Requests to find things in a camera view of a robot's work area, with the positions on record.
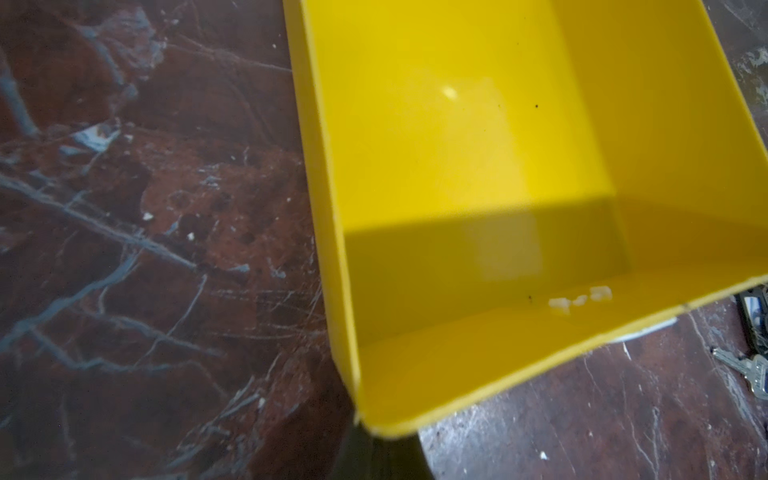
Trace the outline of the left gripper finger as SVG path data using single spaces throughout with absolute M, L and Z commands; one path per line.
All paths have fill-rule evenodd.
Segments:
M 434 479 L 417 434 L 388 440 L 361 424 L 347 429 L 329 479 Z

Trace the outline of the yellow bottom drawer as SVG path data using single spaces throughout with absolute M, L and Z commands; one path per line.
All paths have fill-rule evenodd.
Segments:
M 699 1 L 287 1 L 333 360 L 398 438 L 767 279 Z

